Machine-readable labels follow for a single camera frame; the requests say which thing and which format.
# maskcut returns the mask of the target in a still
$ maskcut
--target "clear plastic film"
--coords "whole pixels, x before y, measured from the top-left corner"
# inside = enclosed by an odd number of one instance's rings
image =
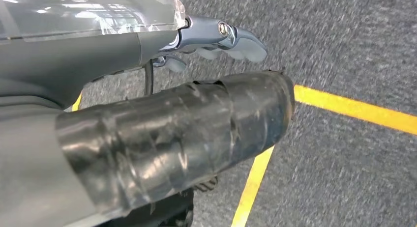
[[[177,30],[179,0],[0,0],[0,43]]]

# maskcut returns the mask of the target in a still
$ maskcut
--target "gray plastic body panel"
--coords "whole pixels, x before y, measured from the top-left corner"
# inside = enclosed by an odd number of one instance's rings
[[[0,45],[0,97],[38,96],[65,109],[85,84],[140,66],[176,34],[157,31],[44,42],[11,40]]]
[[[61,227],[95,215],[58,146],[59,113],[41,105],[0,108],[0,226]]]

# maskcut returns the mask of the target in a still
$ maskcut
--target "yellow painted line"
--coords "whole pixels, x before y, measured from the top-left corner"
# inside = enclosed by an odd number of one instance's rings
[[[297,102],[417,135],[417,116],[366,104],[301,85],[296,85],[294,91]],[[232,227],[244,227],[246,225],[272,150],[273,148],[270,148],[255,158],[240,197]]]
[[[417,116],[296,85],[296,101],[417,135]]]
[[[75,101],[75,103],[72,105],[71,111],[73,112],[78,111],[78,108],[80,107],[80,103],[81,103],[81,93],[80,93],[80,96],[78,96],[77,101]]]
[[[250,210],[252,209],[256,194],[258,193],[259,186],[264,178],[272,152],[273,147],[258,155],[253,161],[245,188],[243,189],[242,196],[240,197],[235,217],[232,221],[232,227],[243,227],[246,225],[247,218]]]

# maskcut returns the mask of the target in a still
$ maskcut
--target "bolt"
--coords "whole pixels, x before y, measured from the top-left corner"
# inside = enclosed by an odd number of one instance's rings
[[[227,24],[224,22],[220,22],[219,23],[219,32],[222,36],[227,36],[227,34],[229,33],[228,28],[227,28]]]

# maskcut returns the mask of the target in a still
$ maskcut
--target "handlebar grip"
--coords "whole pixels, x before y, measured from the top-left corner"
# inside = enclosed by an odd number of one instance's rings
[[[56,129],[97,210],[113,219],[262,153],[294,107],[288,77],[243,73],[63,113]]]

